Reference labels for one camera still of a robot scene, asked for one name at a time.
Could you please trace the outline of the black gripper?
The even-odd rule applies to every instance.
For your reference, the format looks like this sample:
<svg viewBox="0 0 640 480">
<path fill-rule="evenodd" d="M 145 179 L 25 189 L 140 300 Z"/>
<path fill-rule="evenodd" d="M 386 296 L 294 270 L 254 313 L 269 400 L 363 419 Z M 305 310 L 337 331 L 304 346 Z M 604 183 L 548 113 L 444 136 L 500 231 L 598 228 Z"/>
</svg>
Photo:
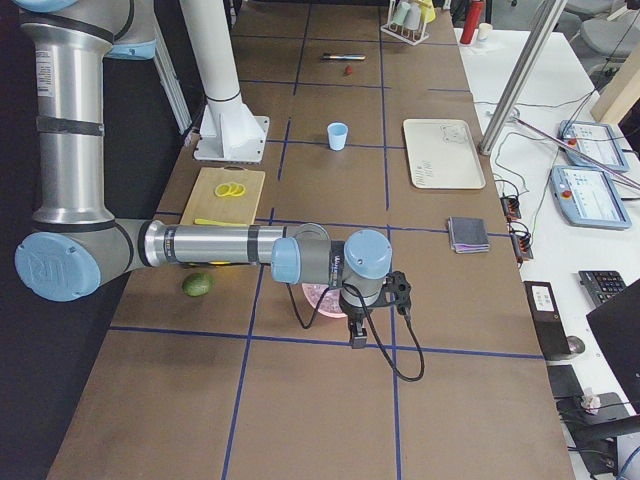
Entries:
<svg viewBox="0 0 640 480">
<path fill-rule="evenodd" d="M 351 348 L 364 348 L 368 339 L 364 322 L 370 313 L 370 309 L 367 306 L 362 306 L 362 304 L 354 306 L 343 297 L 339 299 L 339 306 L 348 319 L 349 344 Z"/>
</svg>

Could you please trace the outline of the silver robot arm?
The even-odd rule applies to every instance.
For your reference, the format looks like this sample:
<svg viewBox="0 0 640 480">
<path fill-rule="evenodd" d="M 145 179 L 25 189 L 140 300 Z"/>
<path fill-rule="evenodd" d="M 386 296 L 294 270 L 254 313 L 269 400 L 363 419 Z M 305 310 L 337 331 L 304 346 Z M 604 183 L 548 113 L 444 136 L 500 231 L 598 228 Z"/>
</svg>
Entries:
<svg viewBox="0 0 640 480">
<path fill-rule="evenodd" d="M 340 293 L 350 343 L 374 335 L 372 309 L 393 281 L 387 238 L 360 230 L 330 239 L 315 224 L 166 225 L 118 219 L 104 203 L 103 60 L 156 51 L 150 1 L 22 1 L 22 30 L 36 53 L 42 203 L 17 247 L 22 282 L 52 301 L 73 301 L 121 274 L 164 264 L 267 264 L 275 281 Z"/>
</svg>

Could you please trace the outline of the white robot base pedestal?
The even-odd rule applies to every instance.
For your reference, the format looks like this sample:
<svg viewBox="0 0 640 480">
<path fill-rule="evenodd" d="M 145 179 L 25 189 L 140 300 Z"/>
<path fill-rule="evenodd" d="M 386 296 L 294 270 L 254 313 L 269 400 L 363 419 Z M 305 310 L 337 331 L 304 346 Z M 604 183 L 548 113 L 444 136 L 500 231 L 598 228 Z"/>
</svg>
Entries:
<svg viewBox="0 0 640 480">
<path fill-rule="evenodd" d="M 243 101 L 224 5 L 206 0 L 180 5 L 206 100 L 195 158 L 258 164 L 270 119 L 253 115 Z"/>
</svg>

